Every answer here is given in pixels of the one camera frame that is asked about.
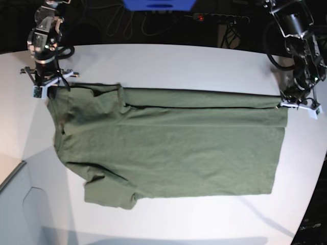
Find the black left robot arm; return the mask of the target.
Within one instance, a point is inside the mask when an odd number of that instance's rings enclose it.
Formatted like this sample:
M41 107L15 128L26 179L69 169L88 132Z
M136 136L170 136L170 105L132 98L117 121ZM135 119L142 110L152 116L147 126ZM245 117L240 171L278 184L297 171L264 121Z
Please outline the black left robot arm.
M326 64L315 35L314 19L305 1L261 2L268 9L273 21L263 33L263 47L270 62L280 71L291 71L293 76L281 93L281 107L307 110L317 116L322 112L315 87L326 80ZM285 39L285 49L294 64L282 66L273 58L268 47L268 32L277 26Z

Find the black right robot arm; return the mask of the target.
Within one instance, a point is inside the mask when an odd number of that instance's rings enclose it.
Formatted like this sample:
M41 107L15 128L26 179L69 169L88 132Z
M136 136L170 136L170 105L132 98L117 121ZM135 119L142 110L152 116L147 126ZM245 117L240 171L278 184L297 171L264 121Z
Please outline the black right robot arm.
M60 68L59 61L70 58L75 53L71 45L62 46L64 37L64 17L61 9L70 1L44 1L34 15L36 27L34 27L27 38L27 48L35 63L34 68L28 66L20 70L21 74L27 74L33 85L38 90L50 85L62 83L70 90L67 77L76 77L78 74L72 70Z

